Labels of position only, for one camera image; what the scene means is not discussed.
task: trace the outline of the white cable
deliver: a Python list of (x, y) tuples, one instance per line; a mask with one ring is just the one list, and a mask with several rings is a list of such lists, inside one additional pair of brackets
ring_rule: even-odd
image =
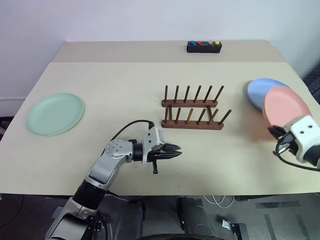
[(212, 202), (212, 201), (209, 201), (208, 200), (208, 198), (206, 198), (206, 196), (205, 195), (202, 195), (203, 197), (204, 197), (204, 199), (205, 200), (207, 200), (209, 203), (211, 203), (211, 204), (221, 204), (224, 200), (225, 200), (225, 197), (226, 197), (226, 195), (223, 195), (223, 197), (221, 198), (221, 201), (220, 202)]
[(121, 198), (121, 197), (118, 197), (118, 196), (115, 196), (115, 195), (112, 195), (112, 194), (107, 194), (107, 196), (112, 196), (116, 199), (119, 199), (119, 200), (122, 200), (122, 201), (130, 201), (129, 199), (125, 199), (125, 198)]
[(214, 202), (209, 201), (204, 195), (203, 195), (203, 197), (209, 203), (214, 204), (214, 205), (218, 205), (218, 207), (221, 208), (221, 209), (226, 209), (226, 208), (230, 207), (233, 204), (234, 200), (235, 200), (235, 195), (233, 195), (232, 201), (227, 206), (221, 206), (220, 203), (225, 199), (224, 197), (222, 198), (222, 200), (220, 202), (217, 202), (217, 200), (216, 200), (214, 195), (212, 195), (212, 198), (213, 198)]
[(109, 222), (108, 224), (109, 224), (109, 227), (110, 227), (110, 235), (111, 235), (111, 240), (112, 240), (114, 237), (113, 237), (113, 235), (112, 235), (112, 227), (111, 227), (111, 223)]
[(217, 203), (217, 205), (218, 205), (219, 208), (221, 208), (221, 209), (226, 209), (226, 208), (230, 207), (230, 206), (234, 203), (234, 200), (235, 200), (235, 195), (233, 195), (232, 201), (231, 201), (227, 206), (221, 206), (219, 203)]

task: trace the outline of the wooden peg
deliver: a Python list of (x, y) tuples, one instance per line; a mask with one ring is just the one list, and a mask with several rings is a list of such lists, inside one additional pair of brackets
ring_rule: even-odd
[(194, 97), (194, 100), (193, 100), (194, 103), (196, 102), (196, 100), (197, 100), (197, 98), (198, 98), (200, 89), (201, 89), (201, 85), (199, 85), (198, 90), (196, 91), (196, 94), (195, 94), (195, 97)]
[(229, 114), (231, 113), (231, 109), (229, 109), (226, 114), (223, 116), (223, 118), (221, 119), (221, 121), (219, 122), (219, 125), (221, 125), (224, 120), (226, 120), (226, 118), (229, 116)]
[(190, 118), (191, 118), (191, 115), (192, 115), (193, 111), (194, 111), (194, 109), (191, 108), (190, 111), (189, 111), (188, 118), (187, 118), (186, 121), (185, 121), (185, 124), (188, 124), (188, 122), (189, 122), (189, 120), (190, 120)]
[(212, 116), (211, 107), (210, 107), (210, 106), (207, 106), (207, 107), (206, 107), (206, 110), (207, 110), (207, 112), (208, 112), (208, 116), (209, 116), (209, 119), (210, 119), (211, 116)]
[(214, 111), (213, 115), (211, 115), (210, 120), (208, 121), (208, 124), (212, 124), (212, 122), (214, 121), (214, 117), (217, 115), (218, 111), (218, 109)]
[(213, 100), (207, 100), (206, 102), (204, 102), (203, 99), (198, 99), (196, 101), (194, 101), (193, 99), (187, 99), (185, 102), (183, 99), (177, 99), (176, 102), (174, 99), (167, 99), (166, 102), (165, 100), (161, 101), (161, 106), (162, 107), (173, 107), (173, 108), (214, 108), (216, 107), (218, 104), (218, 102), (214, 102)]
[(176, 88), (175, 88), (174, 102), (177, 101), (178, 90), (179, 90), (179, 85), (177, 85)]
[(186, 87), (185, 96), (184, 96), (184, 100), (183, 100), (183, 102), (184, 102), (184, 103), (187, 101), (187, 97), (188, 97), (189, 89), (190, 89), (190, 86), (187, 86), (187, 87)]
[(169, 120), (172, 120), (172, 107), (169, 106)]
[(164, 90), (164, 102), (167, 101), (167, 95), (168, 95), (168, 85), (165, 85), (165, 90)]
[(201, 121), (202, 117), (204, 116), (205, 112), (206, 112), (206, 109), (204, 108), (202, 110), (201, 114), (200, 114), (200, 117), (199, 117), (198, 121), (196, 122), (197, 125), (200, 123), (200, 121)]
[(218, 99), (218, 97), (220, 96), (220, 93), (221, 93), (222, 89), (224, 89), (224, 87), (225, 87), (225, 86), (223, 86), (223, 85), (220, 87), (220, 89), (219, 89), (219, 91), (218, 91), (217, 95), (215, 96), (215, 99), (213, 100), (214, 102), (216, 102), (216, 101), (217, 101), (217, 99)]
[(224, 127), (224, 124), (219, 124), (219, 122), (214, 121), (212, 124), (208, 124), (207, 121), (201, 121), (197, 124), (197, 121), (189, 121), (186, 124), (186, 120), (178, 120), (176, 124), (175, 120), (168, 120), (165, 122), (164, 120), (161, 121), (161, 126), (163, 128), (168, 129), (203, 129), (203, 130), (221, 130)]
[(169, 108), (166, 107), (166, 108), (165, 108), (165, 115), (164, 115), (164, 122), (165, 122), (165, 123), (167, 123), (167, 119), (168, 119), (168, 110), (169, 110)]
[(209, 87), (208, 92), (207, 92), (206, 95), (205, 95), (205, 98), (204, 98), (204, 100), (203, 100), (204, 103), (207, 101), (207, 98), (209, 97), (209, 94), (210, 94), (211, 89), (212, 89), (212, 86)]
[(179, 120), (179, 115), (180, 115), (180, 111), (181, 111), (181, 107), (178, 108), (178, 112), (176, 114), (176, 118), (175, 118), (175, 124), (178, 123), (178, 120)]

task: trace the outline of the beige tabletop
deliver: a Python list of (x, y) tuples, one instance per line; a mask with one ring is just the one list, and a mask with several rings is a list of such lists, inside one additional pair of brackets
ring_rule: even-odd
[[(113, 135), (127, 123), (146, 119), (163, 131), (167, 143), (182, 155), (152, 164), (134, 162), (121, 167), (111, 186), (119, 195), (265, 195), (320, 191), (320, 174), (291, 167), (272, 153), (276, 141), (262, 113), (246, 96), (249, 81), (279, 80), (307, 103), (319, 124), (320, 107), (308, 88), (286, 63), (276, 62), (53, 62), (35, 85), (0, 142), (0, 192), (72, 195)], [(173, 98), (176, 85), (183, 98), (187, 85), (199, 98), (221, 85), (219, 120), (232, 109), (222, 130), (161, 128), (165, 85)], [(72, 93), (84, 102), (84, 114), (70, 131), (40, 137), (26, 127), (28, 111), (41, 98)], [(196, 119), (202, 109), (195, 109)], [(186, 119), (189, 109), (182, 109)], [(141, 140), (147, 124), (138, 123), (119, 137)], [(295, 161), (290, 153), (285, 158)]]
[(56, 63), (203, 63), (286, 62), (264, 40), (224, 40), (219, 54), (188, 53), (187, 41), (96, 41), (66, 42)]

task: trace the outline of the silver robot arm segment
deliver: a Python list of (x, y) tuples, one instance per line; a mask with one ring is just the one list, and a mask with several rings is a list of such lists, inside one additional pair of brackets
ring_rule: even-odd
[(163, 145), (163, 133), (155, 126), (143, 136), (142, 143), (121, 139), (110, 141), (74, 196), (69, 198), (59, 216), (54, 220), (44, 239), (82, 239), (83, 235), (90, 231), (89, 222), (98, 213), (98, 206), (120, 167), (132, 161), (146, 162), (149, 152), (159, 150)]

